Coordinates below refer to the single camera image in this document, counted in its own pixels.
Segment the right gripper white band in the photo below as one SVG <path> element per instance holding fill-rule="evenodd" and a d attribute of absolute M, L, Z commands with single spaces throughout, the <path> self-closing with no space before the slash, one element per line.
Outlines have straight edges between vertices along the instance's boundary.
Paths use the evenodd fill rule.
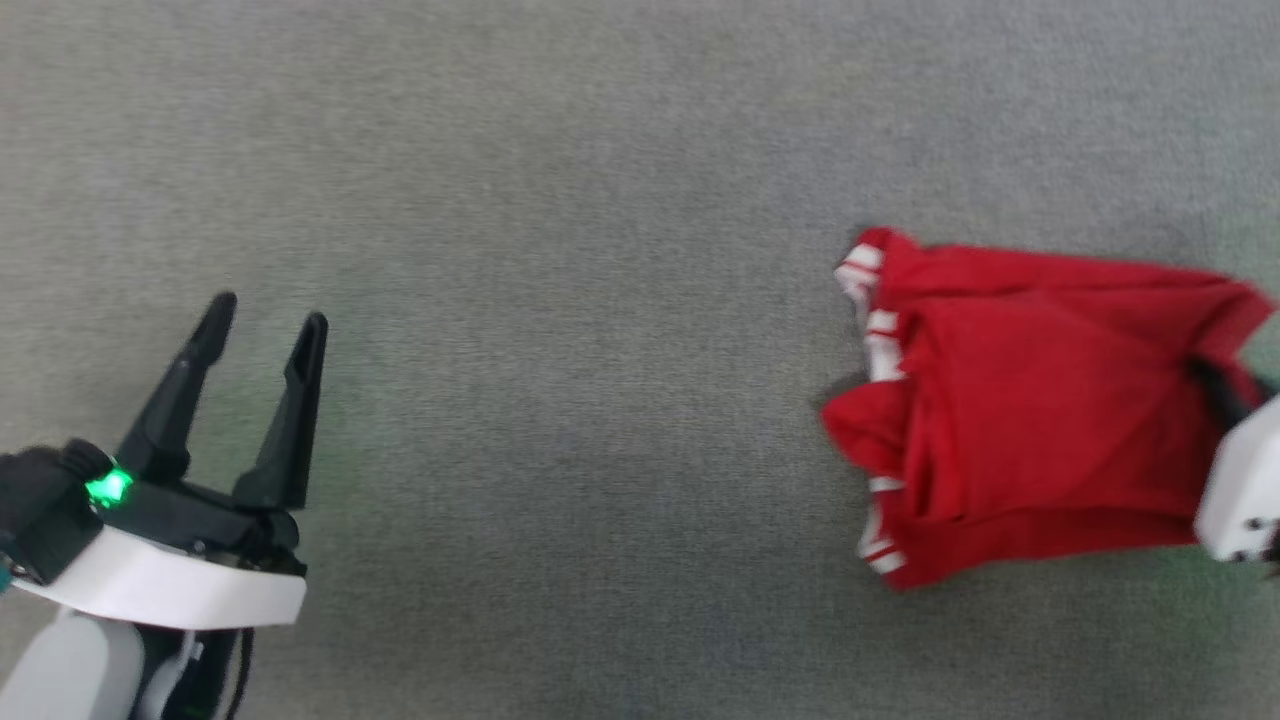
<path fill-rule="evenodd" d="M 1202 359 L 1189 361 L 1222 427 L 1233 427 L 1217 447 L 1196 515 L 1196 536 L 1219 562 L 1276 562 L 1279 538 L 1277 384 L 1251 377 L 1252 395 L 1228 373 Z"/>

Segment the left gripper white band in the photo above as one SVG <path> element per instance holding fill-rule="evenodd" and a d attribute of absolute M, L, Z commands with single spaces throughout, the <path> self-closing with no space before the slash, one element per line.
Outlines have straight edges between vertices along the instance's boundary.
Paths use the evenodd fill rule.
<path fill-rule="evenodd" d="M 116 448 L 122 470 L 86 486 L 93 537 L 65 539 L 70 557 L 52 570 L 9 547 L 17 587 L 91 616 L 177 630 L 298 620 L 307 569 L 294 556 L 298 528 L 284 511 L 305 509 L 308 493 L 329 331 L 324 314 L 310 313 L 300 328 L 256 462 L 232 491 L 242 507 L 216 492 L 151 484 L 178 482 L 189 468 L 195 414 L 236 306 L 230 291 L 212 297 Z"/>

